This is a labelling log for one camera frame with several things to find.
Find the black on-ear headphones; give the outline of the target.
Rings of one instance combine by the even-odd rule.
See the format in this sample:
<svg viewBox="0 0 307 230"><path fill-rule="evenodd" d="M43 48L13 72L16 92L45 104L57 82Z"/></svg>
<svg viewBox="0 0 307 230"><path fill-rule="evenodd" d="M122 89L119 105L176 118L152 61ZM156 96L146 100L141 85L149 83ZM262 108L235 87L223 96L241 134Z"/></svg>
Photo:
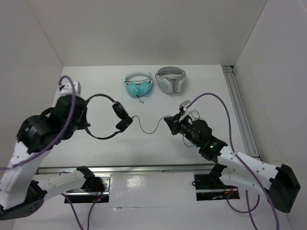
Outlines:
<svg viewBox="0 0 307 230"><path fill-rule="evenodd" d="M86 133L98 140L111 139L124 132L133 122L123 105L109 95L97 93L90 96L85 105Z"/></svg>

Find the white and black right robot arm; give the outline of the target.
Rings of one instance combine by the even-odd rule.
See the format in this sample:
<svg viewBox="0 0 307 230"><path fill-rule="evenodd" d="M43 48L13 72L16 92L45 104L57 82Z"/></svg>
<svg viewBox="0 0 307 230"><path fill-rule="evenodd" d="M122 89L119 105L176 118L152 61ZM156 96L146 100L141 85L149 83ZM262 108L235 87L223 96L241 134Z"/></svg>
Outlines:
<svg viewBox="0 0 307 230"><path fill-rule="evenodd" d="M211 186L234 186L268 196L273 206L289 213L301 188L292 168L286 164L276 166L259 161L242 152L232 150L222 140L214 137L212 129L204 120L180 120L181 115L166 117L172 135L181 134L206 160L214 162L209 177Z"/></svg>

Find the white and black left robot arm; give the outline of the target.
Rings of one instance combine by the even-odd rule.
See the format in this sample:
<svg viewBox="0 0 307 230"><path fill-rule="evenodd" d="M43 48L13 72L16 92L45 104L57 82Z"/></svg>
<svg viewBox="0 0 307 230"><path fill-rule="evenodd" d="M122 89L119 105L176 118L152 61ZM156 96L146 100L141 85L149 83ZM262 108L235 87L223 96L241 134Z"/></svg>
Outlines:
<svg viewBox="0 0 307 230"><path fill-rule="evenodd" d="M33 179L53 146L84 129L85 113L85 100L68 94L59 97L55 107L22 123L8 169L0 181L1 220L28 217L47 200L69 190L82 189L99 195L104 192L101 178L85 166L51 179Z"/></svg>

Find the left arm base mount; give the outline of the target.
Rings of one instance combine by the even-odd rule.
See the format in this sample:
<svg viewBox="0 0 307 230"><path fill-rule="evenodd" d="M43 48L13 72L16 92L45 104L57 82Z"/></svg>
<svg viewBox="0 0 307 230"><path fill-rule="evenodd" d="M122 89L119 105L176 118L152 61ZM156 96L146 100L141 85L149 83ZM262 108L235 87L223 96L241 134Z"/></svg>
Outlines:
<svg viewBox="0 0 307 230"><path fill-rule="evenodd" d="M73 204L108 203L110 184L110 174L96 174L94 182L83 188L71 189L65 195Z"/></svg>

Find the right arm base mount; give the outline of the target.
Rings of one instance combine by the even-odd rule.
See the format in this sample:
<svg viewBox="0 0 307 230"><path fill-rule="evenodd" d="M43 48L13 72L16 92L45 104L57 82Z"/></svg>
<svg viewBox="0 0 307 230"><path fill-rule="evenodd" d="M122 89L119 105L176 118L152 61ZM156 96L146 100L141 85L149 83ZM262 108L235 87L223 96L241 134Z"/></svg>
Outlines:
<svg viewBox="0 0 307 230"><path fill-rule="evenodd" d="M210 174L195 174L191 183L196 189L197 201L239 199L237 187L224 185L220 179Z"/></svg>

